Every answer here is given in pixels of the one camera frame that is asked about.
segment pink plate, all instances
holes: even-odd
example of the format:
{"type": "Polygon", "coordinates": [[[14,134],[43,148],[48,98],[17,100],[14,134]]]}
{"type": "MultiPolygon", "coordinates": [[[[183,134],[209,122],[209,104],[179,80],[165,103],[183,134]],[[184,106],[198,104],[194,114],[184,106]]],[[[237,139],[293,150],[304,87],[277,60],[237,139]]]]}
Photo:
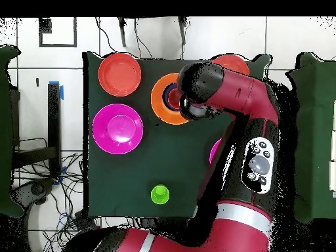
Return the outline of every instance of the pink plate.
{"type": "Polygon", "coordinates": [[[216,150],[217,150],[217,147],[218,147],[219,143],[221,143],[221,140],[222,140],[222,139],[219,139],[219,140],[215,143],[215,145],[213,145],[213,148],[211,149],[211,152],[210,152],[209,163],[211,163],[211,161],[213,160],[213,156],[215,155],[215,152],[216,152],[216,150]]]}
{"type": "Polygon", "coordinates": [[[140,116],[124,104],[103,107],[93,119],[92,131],[98,147],[113,155],[134,150],[144,133],[140,116]]]}

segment blue tape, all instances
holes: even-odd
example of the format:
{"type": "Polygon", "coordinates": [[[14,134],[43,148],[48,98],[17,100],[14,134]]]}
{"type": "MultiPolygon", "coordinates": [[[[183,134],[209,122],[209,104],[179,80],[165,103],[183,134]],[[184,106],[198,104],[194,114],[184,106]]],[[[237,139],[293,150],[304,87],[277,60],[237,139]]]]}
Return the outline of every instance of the blue tape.
{"type": "MultiPolygon", "coordinates": [[[[61,174],[66,174],[66,166],[63,166],[61,174]]],[[[64,177],[59,177],[58,178],[59,182],[62,182],[64,180],[64,177]]],[[[54,186],[58,186],[60,183],[59,182],[54,182],[54,186]]]]}
{"type": "Polygon", "coordinates": [[[60,87],[60,98],[64,100],[64,95],[63,95],[63,85],[60,87]]]}

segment white tile floor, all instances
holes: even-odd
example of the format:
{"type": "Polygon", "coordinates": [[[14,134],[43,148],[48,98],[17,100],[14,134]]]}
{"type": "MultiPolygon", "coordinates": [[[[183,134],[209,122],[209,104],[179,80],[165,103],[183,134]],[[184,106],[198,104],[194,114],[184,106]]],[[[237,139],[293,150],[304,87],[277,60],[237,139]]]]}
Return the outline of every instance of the white tile floor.
{"type": "MultiPolygon", "coordinates": [[[[110,38],[116,51],[127,51],[140,56],[134,31],[134,20],[126,20],[122,47],[117,18],[101,18],[101,27],[110,38]]],[[[52,33],[43,34],[44,43],[73,43],[73,18],[52,18],[52,33]]],[[[181,38],[177,17],[146,18],[137,20],[137,33],[154,58],[178,59],[181,38]]],[[[186,31],[184,59],[207,59],[217,54],[237,53],[248,59],[260,53],[271,54],[269,78],[291,84],[285,72],[295,65],[301,51],[314,51],[320,58],[330,60],[336,56],[336,20],[317,17],[191,17],[186,31]]],[[[93,51],[101,56],[111,52],[106,36],[97,28],[95,18],[77,18],[77,47],[39,47],[37,18],[0,19],[0,45],[16,45],[21,55],[9,64],[13,85],[21,91],[20,139],[43,137],[47,139],[47,83],[59,81],[64,86],[61,101],[62,156],[82,152],[83,136],[83,51],[93,51]]],[[[140,44],[143,58],[150,55],[140,44]]],[[[43,146],[43,141],[23,142],[21,148],[43,146]]],[[[71,172],[80,173],[78,164],[71,172]]],[[[22,178],[29,176],[20,173],[22,178]]],[[[81,184],[75,189],[83,190],[81,184]]],[[[60,186],[53,186],[52,193],[63,212],[64,193],[60,186]]],[[[71,195],[74,211],[83,207],[83,194],[71,195]]],[[[52,196],[41,206],[35,205],[29,221],[29,238],[33,252],[42,252],[49,236],[57,229],[60,215],[52,196]]],[[[124,218],[101,220],[103,227],[126,222],[124,218]]]]}

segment dark green table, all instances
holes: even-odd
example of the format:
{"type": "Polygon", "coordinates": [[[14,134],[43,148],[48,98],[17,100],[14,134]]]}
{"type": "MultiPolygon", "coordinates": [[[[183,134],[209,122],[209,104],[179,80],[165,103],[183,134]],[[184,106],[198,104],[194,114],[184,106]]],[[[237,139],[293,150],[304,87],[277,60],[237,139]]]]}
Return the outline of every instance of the dark green table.
{"type": "MultiPolygon", "coordinates": [[[[191,60],[138,59],[142,77],[138,89],[125,97],[109,95],[98,81],[102,59],[87,52],[89,74],[89,215],[105,217],[191,217],[200,184],[209,166],[209,154],[232,118],[169,125],[152,110],[150,95],[158,79],[178,73],[191,60]],[[121,103],[135,109],[142,118],[144,134],[140,144],[128,154],[111,155],[93,140],[91,126],[104,106],[121,103]],[[165,184],[170,199],[156,205],[152,188],[165,184]]],[[[268,55],[249,62],[251,75],[262,78],[268,55]]]]}
{"type": "Polygon", "coordinates": [[[336,100],[336,62],[299,55],[289,77],[300,102],[295,152],[295,217],[298,221],[336,219],[336,198],[329,189],[331,133],[336,100]]]}

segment green panel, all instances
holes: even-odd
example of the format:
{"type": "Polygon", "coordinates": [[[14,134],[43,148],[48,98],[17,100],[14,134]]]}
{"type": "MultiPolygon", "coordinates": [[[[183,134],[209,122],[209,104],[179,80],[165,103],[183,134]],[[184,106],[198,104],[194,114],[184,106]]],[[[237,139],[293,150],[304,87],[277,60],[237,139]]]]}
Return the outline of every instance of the green panel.
{"type": "MultiPolygon", "coordinates": [[[[222,114],[214,119],[169,125],[152,110],[150,94],[156,81],[179,73],[191,60],[138,59],[142,79],[138,89],[126,97],[106,93],[98,82],[102,61],[91,52],[89,61],[89,215],[128,217],[191,217],[199,186],[209,166],[209,153],[232,118],[222,114]],[[114,156],[94,142],[91,125],[96,113],[108,104],[122,103],[142,118],[144,135],[128,154],[114,156]],[[170,198],[156,205],[150,193],[157,184],[169,189],[170,198]]],[[[262,74],[262,68],[254,69],[262,74]]]]}
{"type": "Polygon", "coordinates": [[[13,129],[7,66],[16,56],[18,56],[18,51],[14,47],[10,45],[0,47],[0,213],[10,217],[21,217],[24,213],[21,206],[13,202],[9,196],[12,177],[13,129]]]}
{"type": "Polygon", "coordinates": [[[336,62],[320,62],[306,53],[289,75],[297,88],[298,143],[295,152],[295,217],[301,222],[336,218],[336,198],[329,190],[336,62]]]}

